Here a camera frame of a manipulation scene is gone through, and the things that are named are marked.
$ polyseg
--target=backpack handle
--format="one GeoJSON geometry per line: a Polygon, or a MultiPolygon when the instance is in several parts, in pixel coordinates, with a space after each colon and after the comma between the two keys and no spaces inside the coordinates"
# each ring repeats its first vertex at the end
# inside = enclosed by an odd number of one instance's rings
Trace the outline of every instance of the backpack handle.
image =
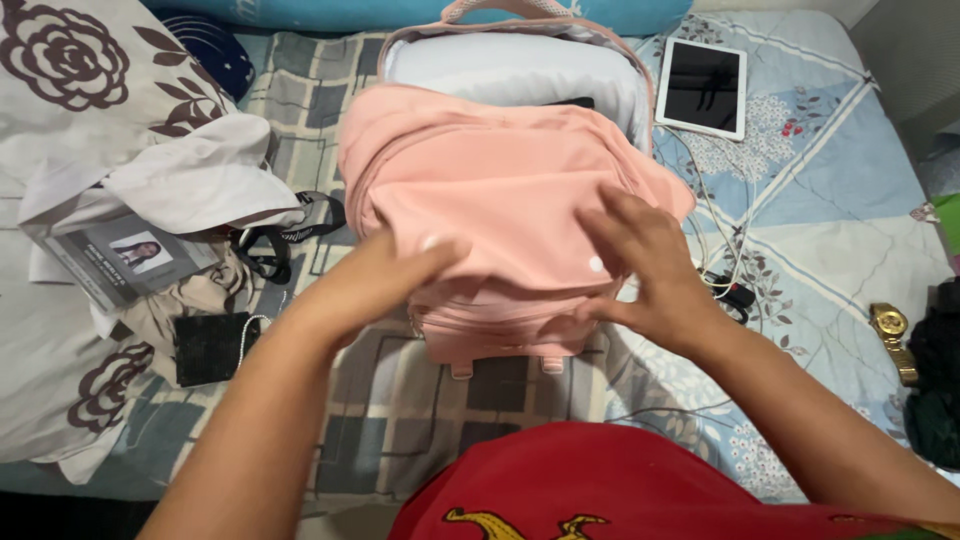
{"type": "Polygon", "coordinates": [[[573,17],[557,0],[456,0],[440,13],[441,22],[453,24],[474,10],[504,10],[525,19],[573,17]]]}

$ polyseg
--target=floral pillowcase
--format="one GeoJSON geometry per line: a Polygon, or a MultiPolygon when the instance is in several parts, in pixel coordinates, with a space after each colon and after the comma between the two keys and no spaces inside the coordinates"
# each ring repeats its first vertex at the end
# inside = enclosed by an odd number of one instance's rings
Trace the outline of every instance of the floral pillowcase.
{"type": "MultiPolygon", "coordinates": [[[[0,194],[12,205],[8,221],[51,160],[108,172],[236,111],[137,0],[0,0],[0,7],[0,194]]],[[[56,461],[67,479],[84,483],[123,428],[128,390],[153,351],[135,337],[100,339],[79,287],[29,283],[31,246],[15,225],[0,233],[7,374],[0,462],[56,461]]]]}

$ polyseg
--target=mattress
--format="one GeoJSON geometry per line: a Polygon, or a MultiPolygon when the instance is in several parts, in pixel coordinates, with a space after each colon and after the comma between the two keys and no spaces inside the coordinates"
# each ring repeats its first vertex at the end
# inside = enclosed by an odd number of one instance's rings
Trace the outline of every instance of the mattress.
{"type": "MultiPolygon", "coordinates": [[[[749,326],[905,445],[905,392],[867,324],[869,304],[889,302],[918,321],[926,288],[951,271],[870,72],[843,27],[820,12],[689,15],[673,35],[749,53],[742,145],[696,135],[684,135],[684,145],[654,130],[657,160],[700,198],[707,252],[691,236],[692,253],[716,272],[732,266],[709,198],[719,226],[746,242],[743,281],[758,296],[749,326]]],[[[278,139],[274,170],[295,191],[343,197],[335,165],[340,112],[375,82],[384,37],[273,36],[247,111],[270,120],[278,139]]],[[[630,40],[655,77],[664,41],[630,40]]],[[[303,290],[354,241],[341,229],[296,246],[285,288],[303,290]]],[[[258,287],[256,312],[275,314],[283,291],[258,287]]],[[[635,292],[628,285],[622,294],[635,292]]],[[[13,463],[0,465],[0,489],[155,499],[224,389],[172,389],[157,379],[136,397],[128,426],[89,484],[72,486],[35,464],[13,463]]],[[[399,312],[340,355],[326,412],[305,514],[400,502],[470,445],[562,420],[652,430],[764,501],[803,499],[723,390],[688,360],[616,326],[602,327],[559,375],[544,374],[535,359],[504,357],[476,362],[470,380],[453,380],[425,359],[423,342],[399,312]]]]}

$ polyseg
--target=yellow graphic print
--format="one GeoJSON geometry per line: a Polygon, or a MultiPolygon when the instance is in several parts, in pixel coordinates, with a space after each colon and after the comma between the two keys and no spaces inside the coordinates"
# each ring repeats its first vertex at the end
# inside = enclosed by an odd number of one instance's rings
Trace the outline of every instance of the yellow graphic print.
{"type": "MultiPolygon", "coordinates": [[[[520,534],[514,526],[507,523],[507,520],[494,514],[493,512],[470,512],[465,513],[463,508],[453,508],[446,512],[444,516],[446,522],[467,521],[476,524],[483,529],[484,540],[526,540],[526,537],[520,534]]],[[[570,520],[560,522],[561,536],[553,540],[590,540],[582,531],[586,524],[590,523],[609,523],[609,521],[596,516],[577,514],[570,520]]]]}

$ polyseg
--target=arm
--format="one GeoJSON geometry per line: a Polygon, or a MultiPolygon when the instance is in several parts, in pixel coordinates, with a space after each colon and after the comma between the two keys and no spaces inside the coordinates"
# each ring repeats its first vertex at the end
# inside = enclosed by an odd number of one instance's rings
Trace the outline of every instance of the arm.
{"type": "Polygon", "coordinates": [[[371,236],[270,326],[139,538],[294,537],[334,355],[469,251],[394,249],[391,233],[371,236]]]}
{"type": "Polygon", "coordinates": [[[957,522],[960,489],[720,309],[690,264],[676,219],[616,190],[601,196],[607,213],[578,217],[641,286],[635,302],[593,299],[578,308],[579,318],[630,327],[696,363],[750,417],[812,502],[957,522]]]}

